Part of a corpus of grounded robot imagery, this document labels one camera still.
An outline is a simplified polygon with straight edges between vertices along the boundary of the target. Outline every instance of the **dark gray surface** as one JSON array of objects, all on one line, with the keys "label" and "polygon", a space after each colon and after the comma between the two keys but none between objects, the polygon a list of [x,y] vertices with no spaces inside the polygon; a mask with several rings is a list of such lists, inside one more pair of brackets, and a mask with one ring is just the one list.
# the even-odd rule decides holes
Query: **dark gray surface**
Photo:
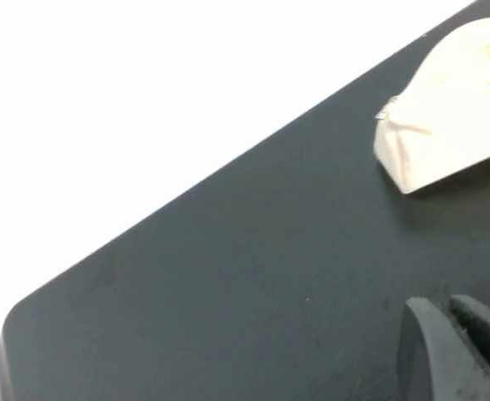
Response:
[{"label": "dark gray surface", "polygon": [[374,116],[488,16],[472,5],[20,302],[18,401],[396,399],[408,297],[490,306],[490,162],[403,197]]}]

